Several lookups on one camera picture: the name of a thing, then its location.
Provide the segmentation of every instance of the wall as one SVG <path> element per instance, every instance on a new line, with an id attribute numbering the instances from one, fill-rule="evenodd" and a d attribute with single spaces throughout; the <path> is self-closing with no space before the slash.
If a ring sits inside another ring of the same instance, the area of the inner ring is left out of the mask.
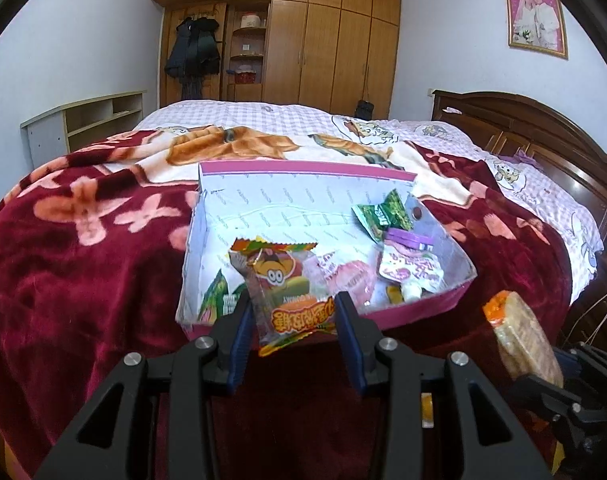
<path id="1" fill-rule="evenodd" d="M 64 103 L 147 90 L 163 9 L 151 0 L 30 0 L 0 36 L 0 199 L 32 170 L 20 124 Z"/>
<path id="2" fill-rule="evenodd" d="M 426 120 L 429 88 L 532 97 L 607 152 L 607 66 L 564 9 L 569 59 L 507 46 L 506 0 L 401 0 L 391 118 Z"/>

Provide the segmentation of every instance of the white cord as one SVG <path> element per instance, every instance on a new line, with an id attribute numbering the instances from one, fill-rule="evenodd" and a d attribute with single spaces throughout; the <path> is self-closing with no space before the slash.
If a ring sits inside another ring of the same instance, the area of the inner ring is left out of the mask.
<path id="1" fill-rule="evenodd" d="M 601 330 L 601 327 L 603 326 L 603 324 L 606 321 L 607 321 L 607 313 L 605 314 L 605 316 L 603 316 L 601 323 L 599 323 L 599 325 L 597 326 L 595 331 L 592 333 L 592 335 L 586 340 L 586 344 L 592 345 L 595 342 L 595 337 L 597 336 L 597 332 L 599 332 L 599 330 Z"/>
<path id="2" fill-rule="evenodd" d="M 579 316 L 579 319 L 576 320 L 576 322 L 574 323 L 574 325 L 572 326 L 572 328 L 570 329 L 570 332 L 568 332 L 568 335 L 566 336 L 563 345 L 565 346 L 566 343 L 569 341 L 570 336 L 572 335 L 572 333 L 574 332 L 574 330 L 576 329 L 577 325 L 579 324 L 579 322 L 584 319 L 584 317 L 586 317 L 587 313 L 590 312 L 594 307 L 596 307 L 599 303 L 601 303 L 603 300 L 605 300 L 605 298 L 607 298 L 607 293 L 605 293 L 603 295 L 602 298 L 600 298 L 593 306 L 591 306 L 589 309 L 587 309 L 583 314 L 581 314 L 581 316 Z"/>

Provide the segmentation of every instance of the bed headboard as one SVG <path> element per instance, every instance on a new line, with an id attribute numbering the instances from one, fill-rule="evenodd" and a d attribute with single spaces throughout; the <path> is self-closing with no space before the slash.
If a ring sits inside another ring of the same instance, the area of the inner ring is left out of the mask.
<path id="1" fill-rule="evenodd" d="M 448 107 L 461 114 L 445 112 Z M 488 152 L 514 155 L 524 149 L 589 209 L 607 247 L 607 154 L 567 117 L 521 95 L 437 90 L 432 118 L 456 126 Z"/>

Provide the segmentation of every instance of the plush blanket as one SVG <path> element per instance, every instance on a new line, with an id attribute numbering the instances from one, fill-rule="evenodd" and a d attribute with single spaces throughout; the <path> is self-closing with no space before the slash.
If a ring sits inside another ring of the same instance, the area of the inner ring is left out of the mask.
<path id="1" fill-rule="evenodd" d="M 417 352 L 465 351 L 506 384 L 481 310 L 503 289 L 555 339 L 570 302 L 563 241 L 483 161 L 244 127 L 120 134 L 35 170 L 0 203 L 0 429 L 29 474 L 123 355 L 186 342 L 174 316 L 198 163 L 258 157 L 417 173 L 415 193 L 479 275 L 454 310 L 390 331 Z M 253 355 L 237 396 L 213 402 L 222 477 L 365 478 L 376 409 L 350 389 L 336 344 Z"/>

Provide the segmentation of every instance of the metal screw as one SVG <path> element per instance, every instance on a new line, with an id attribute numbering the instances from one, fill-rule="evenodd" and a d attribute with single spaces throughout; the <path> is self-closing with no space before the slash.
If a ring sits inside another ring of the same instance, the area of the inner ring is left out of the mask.
<path id="1" fill-rule="evenodd" d="M 142 355 L 139 352 L 130 352 L 124 357 L 124 364 L 126 366 L 136 366 L 142 361 Z"/>
<path id="2" fill-rule="evenodd" d="M 453 352 L 452 355 L 450 355 L 450 361 L 457 366 L 466 366 L 470 361 L 470 358 L 463 352 Z"/>
<path id="3" fill-rule="evenodd" d="M 393 339 L 392 337 L 384 337 L 379 340 L 379 348 L 381 348 L 381 350 L 392 352 L 397 346 L 399 346 L 397 339 Z"/>
<path id="4" fill-rule="evenodd" d="M 215 340 L 209 335 L 202 335 L 195 339 L 195 346 L 201 350 L 210 348 L 213 344 L 215 344 Z"/>

